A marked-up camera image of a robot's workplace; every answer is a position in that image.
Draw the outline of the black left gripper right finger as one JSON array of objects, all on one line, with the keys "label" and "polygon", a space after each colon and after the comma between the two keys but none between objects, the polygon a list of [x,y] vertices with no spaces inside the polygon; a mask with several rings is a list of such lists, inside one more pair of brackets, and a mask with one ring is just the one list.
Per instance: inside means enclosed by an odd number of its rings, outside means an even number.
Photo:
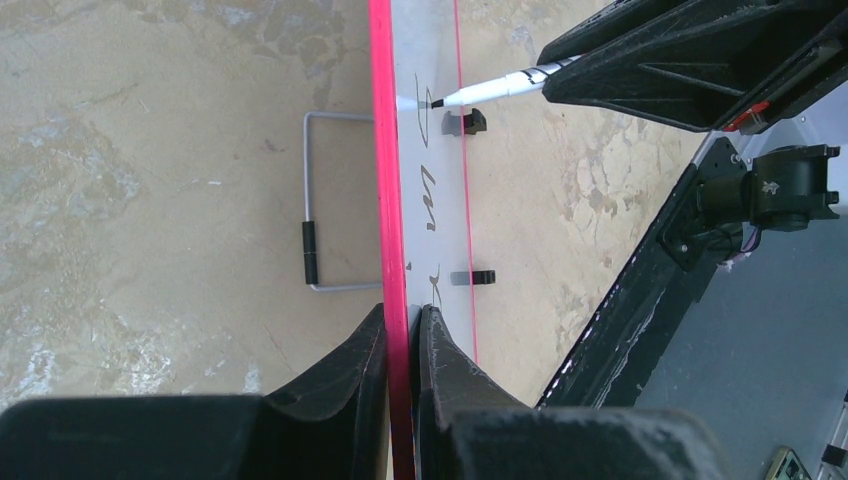
[{"label": "black left gripper right finger", "polygon": [[453,341],[441,311],[417,321],[420,479],[723,479],[717,442],[673,410],[529,407]]}]

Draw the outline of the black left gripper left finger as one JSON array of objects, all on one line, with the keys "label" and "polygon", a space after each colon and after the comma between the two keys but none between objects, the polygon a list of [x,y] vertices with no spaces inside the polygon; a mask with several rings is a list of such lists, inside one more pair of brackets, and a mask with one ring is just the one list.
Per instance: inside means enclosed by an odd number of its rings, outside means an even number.
[{"label": "black left gripper left finger", "polygon": [[1,416],[5,479],[374,479],[385,471],[386,332],[376,305],[266,394],[46,398]]}]

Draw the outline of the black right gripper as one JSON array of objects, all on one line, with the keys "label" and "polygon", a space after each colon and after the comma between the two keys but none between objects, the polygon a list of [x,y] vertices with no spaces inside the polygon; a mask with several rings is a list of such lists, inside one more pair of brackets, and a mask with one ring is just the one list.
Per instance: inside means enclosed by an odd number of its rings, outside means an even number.
[{"label": "black right gripper", "polygon": [[581,56],[543,95],[691,132],[763,133],[847,78],[847,15],[794,12],[793,1],[615,1],[543,47],[539,65]]}]

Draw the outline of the pink framed whiteboard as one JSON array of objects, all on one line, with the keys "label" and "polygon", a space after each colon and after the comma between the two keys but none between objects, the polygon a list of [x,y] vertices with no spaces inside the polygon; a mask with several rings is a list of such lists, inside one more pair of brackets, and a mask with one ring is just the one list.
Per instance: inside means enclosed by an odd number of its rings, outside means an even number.
[{"label": "pink framed whiteboard", "polygon": [[462,85],[454,1],[368,5],[378,220],[393,475],[416,475],[410,338],[420,309],[438,307],[456,345],[476,357],[474,291],[455,285],[472,269],[462,110],[431,101]]}]

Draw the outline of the white whiteboard marker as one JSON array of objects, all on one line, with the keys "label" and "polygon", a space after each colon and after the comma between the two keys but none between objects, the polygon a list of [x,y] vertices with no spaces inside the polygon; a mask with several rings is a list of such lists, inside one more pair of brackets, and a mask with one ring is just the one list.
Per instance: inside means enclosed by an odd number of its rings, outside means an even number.
[{"label": "white whiteboard marker", "polygon": [[523,95],[541,90],[555,73],[569,66],[581,55],[552,63],[528,67],[486,82],[466,86],[429,103],[431,109],[475,105],[490,100]]}]

